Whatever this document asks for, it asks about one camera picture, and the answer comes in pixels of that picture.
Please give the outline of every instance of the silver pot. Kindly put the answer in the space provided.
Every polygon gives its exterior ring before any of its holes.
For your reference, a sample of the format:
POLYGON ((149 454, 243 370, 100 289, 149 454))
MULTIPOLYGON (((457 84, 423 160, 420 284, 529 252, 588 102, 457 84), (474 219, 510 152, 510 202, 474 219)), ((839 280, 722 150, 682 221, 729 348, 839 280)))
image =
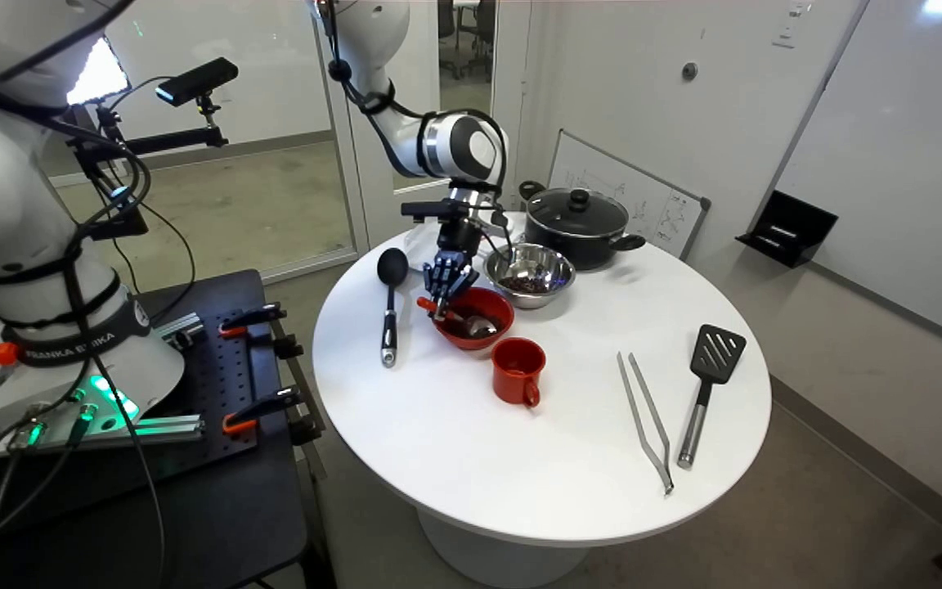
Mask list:
POLYGON ((629 208, 588 190, 546 190, 521 183, 529 202, 527 243, 561 252, 579 270, 607 265, 616 252, 640 248, 645 236, 629 231, 629 208))

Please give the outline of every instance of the kitchen utensil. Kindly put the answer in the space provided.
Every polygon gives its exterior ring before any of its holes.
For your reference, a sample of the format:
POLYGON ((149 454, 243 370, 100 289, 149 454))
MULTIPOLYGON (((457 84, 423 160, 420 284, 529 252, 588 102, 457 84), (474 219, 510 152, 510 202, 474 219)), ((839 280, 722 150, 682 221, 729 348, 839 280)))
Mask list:
POLYGON ((529 202, 527 243, 561 252, 579 270, 613 262, 616 252, 640 248, 640 236, 629 236, 629 208, 588 190, 546 190, 535 180, 521 183, 529 202))
POLYGON ((512 404, 535 404, 542 365, 546 354, 534 341, 500 341, 495 348, 495 391, 512 404))
POLYGON ((539 243, 510 243, 492 252, 485 270, 523 310, 546 306, 576 280, 571 262, 539 243))
POLYGON ((682 436, 680 452, 676 452, 680 469, 690 469, 698 457, 698 444, 701 444, 701 432, 703 432, 703 420, 705 420, 705 401, 710 401, 710 387, 729 384, 744 348, 746 348, 746 341, 732 331, 722 331, 712 323, 701 327, 698 348, 694 348, 694 362, 690 362, 690 370, 701 375, 701 391, 694 401, 688 436, 682 436))
POLYGON ((442 310, 428 298, 420 298, 416 305, 428 310, 434 331, 449 342, 454 342, 457 349, 485 349, 485 348, 498 342, 512 323, 512 306, 498 290, 486 290, 486 289, 467 289, 467 290, 449 298, 449 305, 442 310), (472 335, 467 320, 474 314, 495 327, 482 323, 472 335))
POLYGON ((383 335, 378 335, 378 362, 396 365, 400 354, 400 327, 396 327, 396 289, 409 274, 409 258, 402 248, 383 248, 377 258, 377 274, 387 284, 387 310, 383 310, 383 335))
POLYGON ((637 444, 645 447, 648 460, 656 469, 656 473, 662 473, 662 482, 665 482, 665 493, 669 493, 669 491, 675 491, 675 476, 669 476, 669 438, 666 438, 665 420, 662 420, 662 413, 656 413, 656 404, 654 404, 654 395, 651 395, 648 387, 645 387, 645 375, 640 375, 640 365, 637 365, 636 354, 629 354, 631 370, 636 370, 636 379, 637 379, 637 388, 640 388, 640 395, 645 395, 645 401, 648 401, 648 413, 651 413, 651 420, 654 420, 654 430, 656 430, 656 436, 662 436, 665 454, 656 454, 654 444, 648 443, 645 430, 640 430, 640 414, 637 414, 637 401, 636 401, 636 391, 631 391, 631 379, 629 379, 626 358, 616 354, 616 361, 618 361, 618 365, 620 365, 629 404, 631 404, 631 414, 636 414, 637 444))

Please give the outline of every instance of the utensil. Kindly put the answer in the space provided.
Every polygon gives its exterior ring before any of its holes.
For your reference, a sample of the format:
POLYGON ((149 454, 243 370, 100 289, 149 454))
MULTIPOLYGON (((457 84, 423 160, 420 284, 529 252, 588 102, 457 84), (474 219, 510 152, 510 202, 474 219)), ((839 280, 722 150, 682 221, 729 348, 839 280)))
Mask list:
POLYGON ((495 348, 495 391, 512 404, 535 404, 542 365, 546 354, 534 341, 500 341, 495 348))
POLYGON ((535 180, 521 183, 529 202, 527 243, 561 252, 579 270, 613 262, 616 252, 640 248, 645 238, 629 231, 629 208, 588 190, 546 190, 535 180))
POLYGON ((629 354, 631 370, 636 370, 636 379, 637 379, 637 388, 640 388, 640 395, 645 395, 645 401, 648 401, 648 413, 651 413, 654 430, 656 430, 662 444, 665 444, 665 454, 656 457, 654 444, 648 443, 648 436, 645 436, 645 430, 640 430, 640 414, 637 414, 637 401, 636 401, 636 391, 631 391, 631 379, 629 379, 626 358, 616 354, 616 361, 618 361, 618 365, 620 365, 629 404, 631 404, 631 414, 636 414, 637 444, 645 447, 648 460, 656 469, 656 473, 662 473, 662 482, 665 482, 665 493, 669 493, 669 491, 675 491, 675 476, 669 476, 669 438, 666 438, 665 420, 662 420, 662 413, 656 413, 656 404, 654 404, 654 395, 651 395, 648 387, 645 387, 645 375, 640 375, 640 365, 637 365, 636 354, 629 354))
POLYGON ((676 452, 680 469, 690 469, 698 457, 698 444, 701 444, 701 432, 703 432, 703 420, 705 420, 705 401, 710 401, 710 387, 729 384, 744 348, 746 348, 746 341, 732 331, 722 331, 712 323, 701 327, 698 348, 694 348, 694 362, 690 362, 690 370, 701 375, 701 391, 694 401, 688 436, 682 436, 680 452, 676 452))
POLYGON ((396 327, 396 289, 409 274, 409 258, 402 248, 383 248, 377 258, 377 274, 387 284, 387 310, 383 310, 383 335, 378 335, 378 362, 396 365, 400 354, 400 327, 396 327))
POLYGON ((442 318, 442 320, 461 323, 461 331, 466 331, 467 338, 495 338, 495 335, 500 331, 492 318, 474 314, 474 310, 457 314, 457 310, 451 310, 451 306, 439 306, 439 305, 428 300, 428 298, 416 298, 416 305, 420 305, 423 310, 428 310, 434 320, 442 318))
POLYGON ((492 252, 485 270, 523 310, 546 306, 576 280, 571 262, 539 243, 510 243, 492 252))

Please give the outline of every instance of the black ladle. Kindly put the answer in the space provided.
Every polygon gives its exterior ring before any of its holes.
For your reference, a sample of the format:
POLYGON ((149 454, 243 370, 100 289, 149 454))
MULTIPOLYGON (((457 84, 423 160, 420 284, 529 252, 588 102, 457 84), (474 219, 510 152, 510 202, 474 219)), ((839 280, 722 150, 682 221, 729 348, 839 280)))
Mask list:
POLYGON ((396 365, 396 354, 400 354, 400 327, 396 327, 396 289, 407 280, 409 274, 409 258, 402 248, 387 248, 377 258, 377 274, 387 284, 387 310, 383 310, 383 335, 378 335, 378 362, 383 365, 396 365))

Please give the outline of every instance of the red bowl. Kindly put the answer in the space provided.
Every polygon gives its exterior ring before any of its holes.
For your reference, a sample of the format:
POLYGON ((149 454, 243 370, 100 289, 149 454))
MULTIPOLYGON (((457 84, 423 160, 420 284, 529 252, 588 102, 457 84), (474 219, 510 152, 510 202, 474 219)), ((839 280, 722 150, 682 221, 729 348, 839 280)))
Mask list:
POLYGON ((486 290, 486 289, 467 289, 457 298, 451 298, 445 306, 454 310, 454 314, 482 314, 482 318, 498 323, 498 335, 492 335, 492 338, 467 338, 457 320, 445 320, 445 318, 434 318, 428 310, 434 331, 449 342, 454 342, 457 349, 485 349, 485 348, 498 342, 512 323, 510 300, 500 298, 498 290, 486 290))

